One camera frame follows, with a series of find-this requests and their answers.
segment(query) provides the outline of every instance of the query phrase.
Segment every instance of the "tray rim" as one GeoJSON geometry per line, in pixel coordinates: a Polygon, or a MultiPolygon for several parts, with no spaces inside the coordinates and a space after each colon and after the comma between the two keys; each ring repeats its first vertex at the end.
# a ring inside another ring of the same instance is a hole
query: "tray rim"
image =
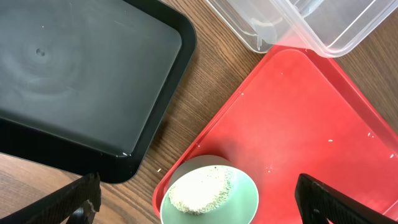
{"type": "Polygon", "coordinates": [[[372,104],[365,98],[361,93],[359,88],[354,84],[350,77],[344,72],[344,70],[337,64],[337,62],[332,58],[323,58],[317,55],[312,50],[307,49],[297,49],[292,47],[284,47],[275,45],[270,51],[264,56],[264,58],[254,67],[252,72],[247,76],[247,78],[240,84],[236,91],[230,96],[227,102],[221,107],[221,109],[215,114],[211,121],[205,126],[205,128],[200,132],[200,134],[195,138],[195,140],[189,145],[187,150],[181,155],[181,157],[176,161],[176,163],[167,171],[162,180],[156,186],[154,193],[152,195],[152,206],[154,208],[155,214],[160,218],[160,203],[157,203],[157,199],[163,199],[164,197],[164,187],[168,184],[171,175],[176,170],[176,168],[181,165],[185,158],[195,149],[201,140],[210,132],[213,126],[220,120],[220,118],[227,112],[229,107],[234,103],[234,101],[240,96],[241,92],[251,83],[251,81],[256,77],[264,65],[276,54],[285,50],[295,50],[304,54],[319,70],[322,74],[332,74],[338,73],[339,75],[329,75],[325,78],[330,82],[335,88],[336,83],[342,84],[342,90],[346,91],[347,94],[351,94],[350,101],[347,97],[343,98],[347,103],[353,107],[355,104],[356,108],[354,111],[361,117],[362,120],[374,131],[378,138],[386,145],[386,147],[394,150],[398,149],[398,135],[394,130],[388,125],[388,123],[382,118],[382,116],[377,112],[372,104]]]}
{"type": "Polygon", "coordinates": [[[120,1],[175,29],[182,40],[181,48],[132,153],[127,156],[108,154],[3,118],[0,118],[0,153],[78,175],[99,173],[101,181],[109,184],[119,184],[136,175],[169,103],[192,61],[197,46],[197,35],[192,22],[165,3],[158,0],[120,1]]]}

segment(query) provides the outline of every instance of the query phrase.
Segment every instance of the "rice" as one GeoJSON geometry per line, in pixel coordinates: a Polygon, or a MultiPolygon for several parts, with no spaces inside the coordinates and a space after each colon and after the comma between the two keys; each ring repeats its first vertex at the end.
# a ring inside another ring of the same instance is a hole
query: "rice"
{"type": "Polygon", "coordinates": [[[178,210],[200,215],[224,204],[232,192],[232,172],[228,167],[211,166],[195,170],[178,180],[169,198],[178,210]]]}

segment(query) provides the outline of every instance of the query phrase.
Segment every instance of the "green bowl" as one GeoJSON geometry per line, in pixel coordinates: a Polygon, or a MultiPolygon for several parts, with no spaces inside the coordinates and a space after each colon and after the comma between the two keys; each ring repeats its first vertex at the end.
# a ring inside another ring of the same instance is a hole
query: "green bowl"
{"type": "Polygon", "coordinates": [[[170,178],[169,189],[160,206],[163,224],[249,224],[257,212],[259,193],[254,181],[243,171],[219,156],[198,156],[184,162],[170,178]],[[177,210],[170,201],[171,186],[185,175],[195,175],[208,166],[223,166],[232,173],[233,191],[227,202],[219,208],[201,215],[191,215],[177,210]]]}

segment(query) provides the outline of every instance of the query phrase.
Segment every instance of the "transparent container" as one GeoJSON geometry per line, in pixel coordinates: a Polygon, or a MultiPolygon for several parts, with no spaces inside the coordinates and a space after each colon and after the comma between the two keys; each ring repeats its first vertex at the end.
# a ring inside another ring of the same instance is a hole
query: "transparent container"
{"type": "Polygon", "coordinates": [[[251,50],[274,44],[322,57],[350,52],[398,6],[398,0],[206,0],[251,50]]]}

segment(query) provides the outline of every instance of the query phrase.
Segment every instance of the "table surface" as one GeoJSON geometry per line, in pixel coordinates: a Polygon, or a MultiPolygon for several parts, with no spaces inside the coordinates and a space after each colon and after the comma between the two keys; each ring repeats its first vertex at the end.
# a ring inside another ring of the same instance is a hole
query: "table surface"
{"type": "MultiPolygon", "coordinates": [[[[160,223],[152,209],[157,183],[264,56],[246,49],[204,0],[164,1],[195,25],[197,51],[138,174],[124,184],[101,184],[102,206],[95,223],[160,223]]],[[[398,11],[336,61],[398,133],[396,37],[398,11]]],[[[0,154],[0,218],[77,178],[0,154]]]]}

